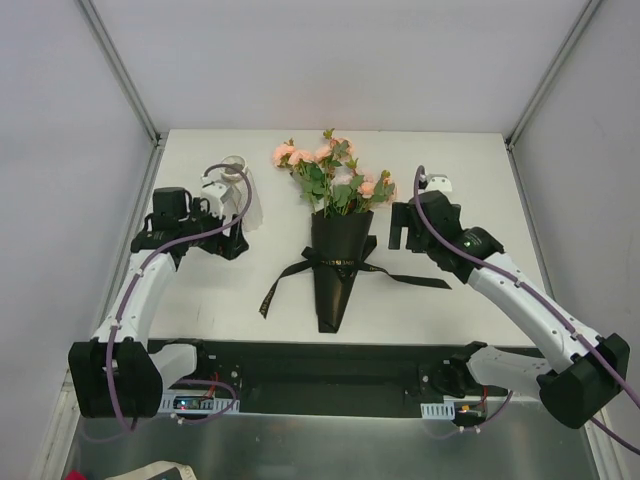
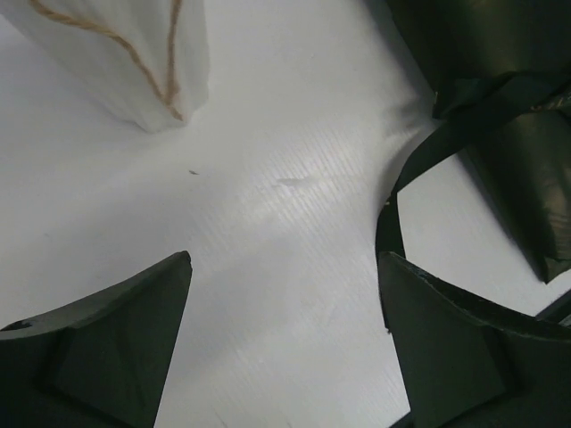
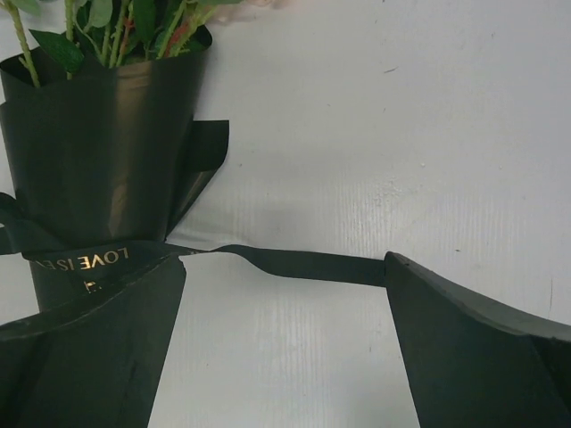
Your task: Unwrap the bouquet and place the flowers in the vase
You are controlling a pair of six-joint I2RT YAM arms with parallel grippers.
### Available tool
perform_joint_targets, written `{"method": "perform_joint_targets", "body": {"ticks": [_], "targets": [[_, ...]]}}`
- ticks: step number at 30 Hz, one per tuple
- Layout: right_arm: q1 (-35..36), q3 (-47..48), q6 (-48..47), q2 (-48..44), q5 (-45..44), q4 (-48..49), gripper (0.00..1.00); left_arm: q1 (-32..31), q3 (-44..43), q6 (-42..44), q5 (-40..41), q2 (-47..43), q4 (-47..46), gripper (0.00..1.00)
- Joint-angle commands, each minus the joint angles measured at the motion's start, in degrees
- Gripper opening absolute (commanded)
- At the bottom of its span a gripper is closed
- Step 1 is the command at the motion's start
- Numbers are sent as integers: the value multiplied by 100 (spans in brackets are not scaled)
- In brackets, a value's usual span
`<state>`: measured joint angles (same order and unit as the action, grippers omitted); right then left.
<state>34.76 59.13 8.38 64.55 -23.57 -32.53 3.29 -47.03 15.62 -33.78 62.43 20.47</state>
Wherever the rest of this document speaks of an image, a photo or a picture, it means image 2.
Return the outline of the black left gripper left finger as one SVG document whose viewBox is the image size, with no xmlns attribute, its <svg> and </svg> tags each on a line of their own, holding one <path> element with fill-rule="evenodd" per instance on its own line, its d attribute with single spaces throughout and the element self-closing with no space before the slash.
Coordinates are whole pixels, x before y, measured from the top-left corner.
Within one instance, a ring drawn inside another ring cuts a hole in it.
<svg viewBox="0 0 571 428">
<path fill-rule="evenodd" d="M 3 427 L 152 427 L 192 278 L 187 251 L 1 330 Z"/>
</svg>

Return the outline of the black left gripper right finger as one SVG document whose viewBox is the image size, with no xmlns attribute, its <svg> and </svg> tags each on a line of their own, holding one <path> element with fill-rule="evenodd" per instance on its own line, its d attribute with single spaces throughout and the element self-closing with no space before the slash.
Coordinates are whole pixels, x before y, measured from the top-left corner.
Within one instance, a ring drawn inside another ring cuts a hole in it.
<svg viewBox="0 0 571 428">
<path fill-rule="evenodd" d="M 411 427 L 568 427 L 570 330 L 378 260 Z"/>
</svg>

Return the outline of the black paper flower wrap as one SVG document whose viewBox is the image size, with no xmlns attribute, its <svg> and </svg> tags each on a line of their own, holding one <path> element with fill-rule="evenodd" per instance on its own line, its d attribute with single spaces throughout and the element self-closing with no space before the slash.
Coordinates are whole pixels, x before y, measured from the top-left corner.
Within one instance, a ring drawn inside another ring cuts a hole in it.
<svg viewBox="0 0 571 428">
<path fill-rule="evenodd" d="M 434 90 L 440 126 L 407 159 L 402 189 L 470 154 L 537 275 L 570 268 L 570 4 L 392 1 L 394 23 Z"/>
</svg>

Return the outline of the black ribbon gold lettering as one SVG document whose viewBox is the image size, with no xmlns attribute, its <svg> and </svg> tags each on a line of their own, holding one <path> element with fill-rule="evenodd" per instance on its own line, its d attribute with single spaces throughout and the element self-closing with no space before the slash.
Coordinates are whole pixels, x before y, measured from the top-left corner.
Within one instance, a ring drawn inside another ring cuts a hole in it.
<svg viewBox="0 0 571 428">
<path fill-rule="evenodd" d="M 460 78 L 436 91 L 433 116 L 444 123 L 407 158 L 377 221 L 376 255 L 406 257 L 398 193 L 440 162 L 476 144 L 527 113 L 570 106 L 567 74 L 505 73 L 497 78 Z"/>
</svg>

